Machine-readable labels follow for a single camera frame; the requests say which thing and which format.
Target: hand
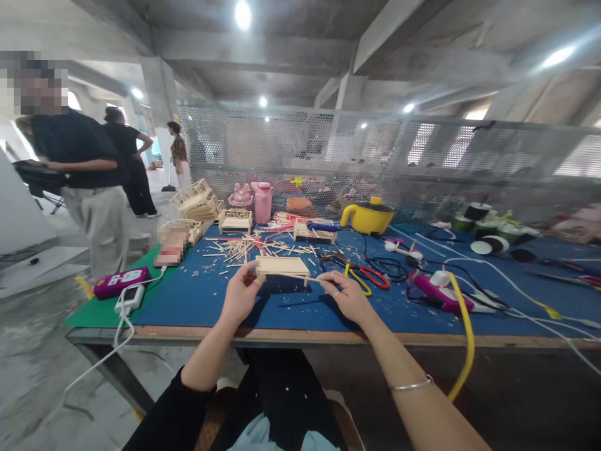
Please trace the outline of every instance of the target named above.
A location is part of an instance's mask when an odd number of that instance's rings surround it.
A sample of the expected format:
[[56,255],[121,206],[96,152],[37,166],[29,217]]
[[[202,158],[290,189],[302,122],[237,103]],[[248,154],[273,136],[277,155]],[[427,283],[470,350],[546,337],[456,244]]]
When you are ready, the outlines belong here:
[[250,314],[255,306],[255,297],[265,283],[265,274],[257,276],[254,271],[258,264],[259,262],[255,260],[245,266],[240,266],[240,269],[231,278],[227,284],[220,319],[231,321],[238,327]]
[[[345,277],[338,271],[324,272],[317,278],[321,281],[321,286],[326,293],[334,298],[342,314],[357,323],[362,329],[367,321],[378,317],[356,281]],[[336,285],[340,285],[342,291],[339,291]]]

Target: person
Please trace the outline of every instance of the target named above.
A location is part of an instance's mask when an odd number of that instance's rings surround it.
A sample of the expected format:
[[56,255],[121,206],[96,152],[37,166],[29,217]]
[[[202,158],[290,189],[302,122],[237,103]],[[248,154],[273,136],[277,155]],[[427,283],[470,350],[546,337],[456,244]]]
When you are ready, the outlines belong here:
[[175,166],[175,173],[177,174],[178,188],[182,189],[192,184],[190,181],[190,167],[188,166],[186,143],[180,136],[182,128],[177,122],[167,122],[167,127],[169,127],[169,134],[175,138],[171,146],[171,156],[173,159],[173,166]]
[[90,240],[95,279],[127,268],[126,206],[120,185],[119,155],[98,122],[66,106],[62,79],[52,63],[33,52],[14,53],[15,88],[21,93],[17,127],[43,161],[68,174],[61,194],[74,221]]
[[[141,158],[142,152],[152,146],[152,139],[135,128],[125,125],[125,117],[116,106],[106,107],[105,113],[106,124],[102,128],[105,129],[125,162],[128,180],[124,181],[123,190],[133,213],[136,217],[160,216],[161,213],[157,211],[152,202],[148,176]],[[136,140],[144,143],[139,149]]]
[[[256,276],[256,264],[242,266],[231,278],[217,323],[139,424],[125,450],[195,448],[227,349],[265,281],[263,274]],[[341,313],[357,323],[371,343],[413,448],[490,451],[380,319],[360,285],[337,271],[317,278]],[[249,368],[212,451],[347,450],[301,350],[248,350],[248,359]]]

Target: silver bangle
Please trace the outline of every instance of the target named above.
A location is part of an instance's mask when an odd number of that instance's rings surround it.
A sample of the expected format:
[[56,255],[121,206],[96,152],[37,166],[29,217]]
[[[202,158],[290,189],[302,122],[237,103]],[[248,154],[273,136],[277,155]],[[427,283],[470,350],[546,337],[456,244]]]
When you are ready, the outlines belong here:
[[434,380],[432,379],[432,376],[426,375],[426,380],[423,382],[418,382],[417,384],[405,385],[402,387],[395,387],[395,386],[388,384],[388,388],[390,388],[392,391],[413,390],[414,388],[421,388],[423,386],[426,386],[429,383],[432,383],[433,381]]

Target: pink water bottle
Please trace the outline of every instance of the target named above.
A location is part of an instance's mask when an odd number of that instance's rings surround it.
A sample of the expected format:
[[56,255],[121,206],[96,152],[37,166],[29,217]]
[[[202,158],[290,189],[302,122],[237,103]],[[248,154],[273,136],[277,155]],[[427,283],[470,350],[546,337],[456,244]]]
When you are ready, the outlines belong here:
[[271,197],[274,189],[267,182],[252,182],[250,187],[255,192],[255,222],[266,224],[271,220]]

